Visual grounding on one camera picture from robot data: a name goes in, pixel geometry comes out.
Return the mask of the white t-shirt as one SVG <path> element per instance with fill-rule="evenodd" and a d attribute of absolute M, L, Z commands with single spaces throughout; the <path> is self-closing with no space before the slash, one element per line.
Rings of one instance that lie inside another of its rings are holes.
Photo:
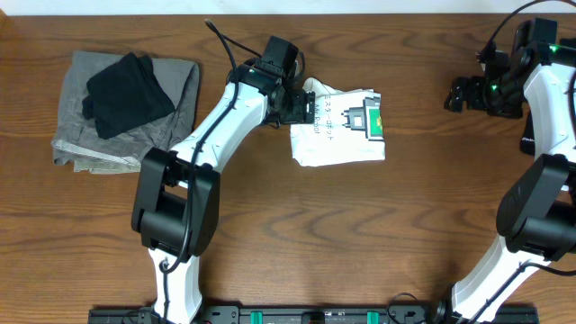
<path fill-rule="evenodd" d="M 292 157 L 301 166 L 385 159 L 380 94 L 373 89 L 342 91 L 312 77 L 302 89 L 315 94 L 315 118 L 290 128 Z"/>

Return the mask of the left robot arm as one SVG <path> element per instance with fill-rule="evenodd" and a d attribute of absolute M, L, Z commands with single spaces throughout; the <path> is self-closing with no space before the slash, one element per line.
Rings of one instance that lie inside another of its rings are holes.
<path fill-rule="evenodd" d="M 221 173 L 256 127 L 309 124 L 315 95 L 299 87 L 304 66 L 256 59 L 229 73 L 217 105 L 169 150 L 151 149 L 141 162 L 131 227 L 155 267 L 159 323 L 190 323 L 203 304 L 200 257 L 219 220 Z"/>

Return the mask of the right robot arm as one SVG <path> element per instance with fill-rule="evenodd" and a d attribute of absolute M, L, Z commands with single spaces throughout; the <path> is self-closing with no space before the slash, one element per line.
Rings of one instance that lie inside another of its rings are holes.
<path fill-rule="evenodd" d="M 535 161 L 502 197 L 497 237 L 438 304 L 432 323 L 536 323 L 535 309 L 507 307 L 506 299 L 539 270 L 562 276 L 550 264 L 575 251 L 575 204 L 558 199 L 575 193 L 575 42 L 556 34 L 555 21 L 525 21 L 509 54 L 488 42 L 477 55 L 483 76 L 451 85 L 451 112 L 519 119 L 528 105 Z"/>

